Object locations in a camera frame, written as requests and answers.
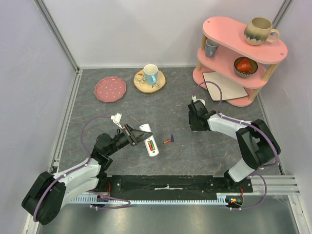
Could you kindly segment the white remote control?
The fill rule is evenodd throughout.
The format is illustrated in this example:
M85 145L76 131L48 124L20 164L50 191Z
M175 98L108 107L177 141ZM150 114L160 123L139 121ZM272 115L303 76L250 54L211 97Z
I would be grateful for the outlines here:
M140 125L139 129L145 132L151 132L150 125L147 123ZM144 144L150 157L154 157L159 154L159 150L153 135L144 140Z

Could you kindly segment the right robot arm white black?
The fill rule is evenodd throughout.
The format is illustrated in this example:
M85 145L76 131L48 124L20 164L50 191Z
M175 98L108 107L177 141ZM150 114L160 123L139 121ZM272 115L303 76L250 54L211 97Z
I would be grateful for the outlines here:
M223 186L227 191L236 191L243 179L269 161L275 159L278 163L281 149L263 120L243 121L215 110L209 112L200 100L192 101L188 108L192 131L219 132L238 142L242 159L224 175Z

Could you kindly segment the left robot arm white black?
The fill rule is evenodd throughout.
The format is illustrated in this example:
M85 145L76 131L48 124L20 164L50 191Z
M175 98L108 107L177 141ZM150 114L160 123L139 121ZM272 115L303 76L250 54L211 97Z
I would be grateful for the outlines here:
M143 124L139 129L125 124L114 137L100 134L92 153L82 163L56 174L41 173L21 206L41 225L50 223L63 206L80 194L105 190L106 170L113 161L110 157L112 154L127 145L136 146L153 138L149 124Z

